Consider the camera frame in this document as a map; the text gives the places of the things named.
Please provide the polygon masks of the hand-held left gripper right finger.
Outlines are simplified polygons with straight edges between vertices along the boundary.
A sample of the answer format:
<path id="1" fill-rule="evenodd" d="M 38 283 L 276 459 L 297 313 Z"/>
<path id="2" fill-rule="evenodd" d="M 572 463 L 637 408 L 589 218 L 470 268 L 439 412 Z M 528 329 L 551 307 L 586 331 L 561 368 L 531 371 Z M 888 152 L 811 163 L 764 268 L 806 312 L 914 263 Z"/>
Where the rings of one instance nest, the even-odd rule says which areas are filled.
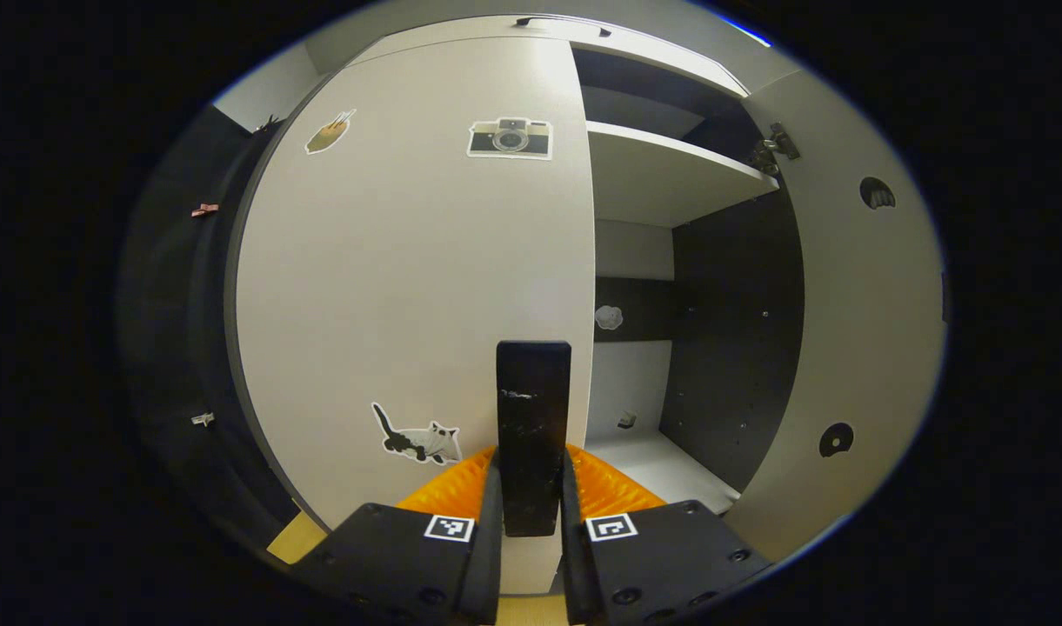
<path id="1" fill-rule="evenodd" d="M 665 502 L 573 445 L 561 536 L 573 625 L 698 625 L 772 566 L 704 503 Z"/>

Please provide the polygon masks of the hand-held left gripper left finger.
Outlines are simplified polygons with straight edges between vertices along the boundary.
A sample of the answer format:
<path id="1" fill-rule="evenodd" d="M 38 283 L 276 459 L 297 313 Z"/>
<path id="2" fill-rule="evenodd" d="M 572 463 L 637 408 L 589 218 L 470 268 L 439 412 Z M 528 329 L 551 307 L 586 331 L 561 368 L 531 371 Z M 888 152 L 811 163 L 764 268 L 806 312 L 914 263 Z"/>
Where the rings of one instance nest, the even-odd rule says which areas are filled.
<path id="1" fill-rule="evenodd" d="M 365 503 L 291 566 L 352 625 L 492 625 L 503 497 L 498 451 L 459 461 L 398 506 Z"/>

